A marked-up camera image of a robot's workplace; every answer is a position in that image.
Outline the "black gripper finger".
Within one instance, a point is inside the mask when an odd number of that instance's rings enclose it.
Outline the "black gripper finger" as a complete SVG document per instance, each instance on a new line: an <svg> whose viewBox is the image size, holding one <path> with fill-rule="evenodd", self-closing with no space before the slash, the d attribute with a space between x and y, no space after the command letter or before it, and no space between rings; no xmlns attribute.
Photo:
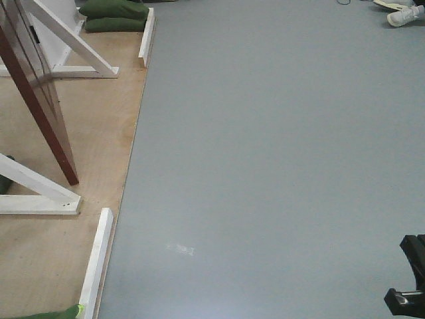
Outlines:
<svg viewBox="0 0 425 319"><path fill-rule="evenodd" d="M390 288L384 302L393 316L424 316L424 291L399 292Z"/></svg>
<svg viewBox="0 0 425 319"><path fill-rule="evenodd" d="M416 290L424 290L424 235L405 235L400 248L412 268Z"/></svg>

